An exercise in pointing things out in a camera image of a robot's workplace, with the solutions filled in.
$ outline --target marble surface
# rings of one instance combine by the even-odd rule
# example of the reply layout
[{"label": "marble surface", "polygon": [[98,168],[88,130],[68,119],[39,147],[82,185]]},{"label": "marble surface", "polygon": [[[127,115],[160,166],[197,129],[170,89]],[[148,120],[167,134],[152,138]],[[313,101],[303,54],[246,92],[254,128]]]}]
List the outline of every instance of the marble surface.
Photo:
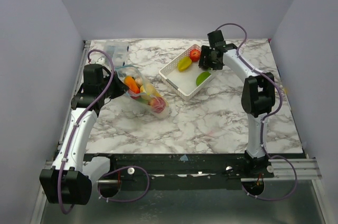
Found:
[{"label": "marble surface", "polygon": [[[191,100],[183,101],[162,83],[158,71],[193,44],[207,40],[124,40],[130,43],[128,64],[135,65],[170,103],[171,114],[159,120],[128,97],[105,105],[91,131],[87,153],[243,153],[248,141],[247,115],[240,98],[242,82],[227,67]],[[92,41],[102,49],[104,40]],[[240,40],[228,40],[239,45]],[[249,40],[241,53],[254,66],[280,79],[266,39]],[[301,153],[302,147],[286,96],[270,118],[267,149]]]}]

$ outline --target white wall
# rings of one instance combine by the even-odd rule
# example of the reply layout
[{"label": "white wall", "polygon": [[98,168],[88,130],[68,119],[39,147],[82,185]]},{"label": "white wall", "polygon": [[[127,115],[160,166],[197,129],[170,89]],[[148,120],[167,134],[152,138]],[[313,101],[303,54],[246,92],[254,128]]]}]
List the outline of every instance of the white wall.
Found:
[{"label": "white wall", "polygon": [[0,222],[28,223],[83,43],[61,0],[0,0]]},{"label": "white wall", "polygon": [[294,0],[271,47],[338,221],[338,0]]},{"label": "white wall", "polygon": [[[206,38],[225,22],[270,38],[293,0],[62,0],[85,39]],[[241,38],[235,27],[228,38]]]}]

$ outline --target white basket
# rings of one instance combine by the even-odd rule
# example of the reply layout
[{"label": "white basket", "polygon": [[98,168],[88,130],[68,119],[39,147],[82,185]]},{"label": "white basket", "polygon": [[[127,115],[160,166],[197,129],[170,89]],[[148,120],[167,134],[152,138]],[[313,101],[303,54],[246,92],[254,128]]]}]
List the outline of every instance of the white basket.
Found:
[{"label": "white basket", "polygon": [[203,69],[199,68],[198,62],[193,62],[192,65],[183,72],[178,71],[178,62],[184,57],[189,57],[189,54],[193,49],[198,49],[200,51],[201,47],[194,44],[159,71],[159,75],[161,75],[163,82],[185,101],[190,100],[217,75],[217,71],[210,71],[211,75],[199,86],[196,86],[196,78],[204,72]]}]

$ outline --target purple cable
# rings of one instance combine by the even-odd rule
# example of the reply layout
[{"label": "purple cable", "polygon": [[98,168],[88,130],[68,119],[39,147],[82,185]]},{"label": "purple cable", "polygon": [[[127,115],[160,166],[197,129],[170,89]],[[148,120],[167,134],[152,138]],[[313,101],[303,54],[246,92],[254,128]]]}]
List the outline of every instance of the purple cable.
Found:
[{"label": "purple cable", "polygon": [[134,198],[134,199],[125,199],[125,200],[121,200],[121,199],[112,199],[112,198],[105,198],[105,197],[103,197],[102,194],[101,194],[101,191],[100,191],[100,186],[97,186],[97,191],[98,191],[99,194],[100,194],[99,199],[100,199],[100,198],[103,198],[103,199],[105,199],[105,200],[107,200],[107,201],[111,201],[111,202],[129,203],[129,202],[135,202],[135,201],[137,201],[137,200],[143,198],[143,197],[147,194],[147,192],[148,192],[148,190],[149,190],[149,186],[150,186],[150,178],[149,178],[149,175],[148,175],[147,171],[146,171],[144,168],[142,168],[142,167],[139,167],[139,166],[126,166],[126,167],[121,167],[121,168],[116,169],[116,170],[114,170],[114,171],[111,171],[111,172],[109,172],[109,173],[107,173],[107,174],[104,174],[103,177],[109,176],[109,175],[112,175],[112,174],[115,174],[115,173],[117,173],[117,172],[119,172],[119,171],[121,171],[121,170],[126,170],[126,169],[128,169],[128,168],[130,168],[130,167],[135,168],[135,169],[142,170],[142,171],[144,172],[144,174],[146,175],[146,177],[147,177],[147,187],[146,187],[146,189],[144,190],[144,192],[143,192],[140,196],[138,196],[137,198]]},{"label": "purple cable", "polygon": [[[97,49],[93,49],[91,51],[88,52],[88,60],[89,62],[91,61],[91,59],[89,58],[89,56],[93,53],[93,52],[100,52],[102,53],[104,56],[107,57],[107,59],[109,60],[109,63],[111,65],[111,75],[109,77],[109,81],[106,85],[106,87],[104,88],[104,90],[102,91],[102,93],[81,113],[81,115],[79,116],[79,118],[76,120],[74,126],[73,126],[73,129],[70,133],[70,136],[69,136],[69,140],[67,142],[67,145],[65,147],[65,151],[64,151],[64,154],[63,154],[63,158],[66,158],[68,157],[68,153],[69,153],[69,148],[70,148],[70,145],[73,141],[73,138],[74,138],[74,134],[76,132],[76,129],[77,129],[77,126],[76,124],[79,124],[82,120],[82,118],[84,117],[84,115],[87,113],[87,111],[90,110],[91,107],[93,107],[93,105],[101,99],[102,96],[104,96],[104,94],[107,92],[111,82],[112,82],[112,79],[114,77],[114,65],[112,63],[112,60],[110,58],[110,56],[104,52],[104,51],[101,51],[101,50],[97,50]],[[62,179],[62,173],[63,173],[63,169],[64,169],[64,166],[65,166],[65,163],[66,161],[61,161],[61,167],[60,167],[60,170],[59,170],[59,175],[58,175],[58,200],[59,200],[59,205],[60,205],[60,208],[61,208],[61,211],[64,213],[64,214],[69,214],[70,211],[73,209],[74,207],[74,204],[71,205],[71,207],[66,210],[64,208],[64,205],[63,205],[63,202],[62,202],[62,193],[61,193],[61,179]]]},{"label": "purple cable", "polygon": [[268,199],[268,198],[263,198],[263,197],[259,197],[259,196],[255,196],[255,195],[252,195],[250,194],[245,188],[244,186],[242,186],[243,190],[247,193],[248,196],[250,197],[253,197],[255,199],[260,199],[260,200],[264,200],[264,201],[279,201],[279,200],[283,200],[283,199],[286,199],[288,198],[289,196],[291,196],[295,191],[296,191],[296,188],[297,188],[297,185],[298,185],[298,178],[297,178],[297,173],[296,173],[296,169],[295,167],[292,165],[292,163],[285,157],[283,156],[280,156],[280,155],[274,155],[274,156],[270,156],[268,154],[268,151],[265,149],[263,143],[264,143],[264,139],[263,139],[263,131],[264,131],[264,121],[266,118],[276,114],[277,112],[280,111],[281,107],[282,107],[282,104],[283,104],[283,96],[281,94],[281,90],[280,88],[277,86],[276,83],[274,83],[269,77],[267,77],[264,73],[256,70],[255,68],[253,68],[240,54],[239,54],[239,49],[243,46],[243,44],[245,44],[245,42],[247,41],[247,38],[248,38],[248,33],[247,31],[239,24],[236,24],[236,23],[226,23],[226,24],[222,24],[220,25],[216,30],[219,30],[221,27],[223,26],[227,26],[227,25],[233,25],[233,26],[237,26],[239,28],[241,28],[243,31],[244,31],[244,39],[243,41],[241,42],[241,44],[238,46],[238,48],[236,49],[236,54],[237,54],[237,57],[253,72],[261,75],[262,77],[264,77],[265,79],[267,79],[277,90],[278,92],[278,95],[279,95],[279,105],[277,107],[277,109],[269,114],[267,114],[266,116],[264,116],[261,120],[261,125],[260,125],[260,143],[262,145],[262,149],[263,151],[265,152],[265,154],[267,155],[267,157],[272,160],[272,159],[275,159],[275,158],[280,158],[280,159],[283,159],[284,161],[286,161],[288,164],[290,164],[294,174],[295,174],[295,184],[292,188],[292,190],[286,194],[285,196],[281,197],[281,198],[272,198],[272,199]]}]

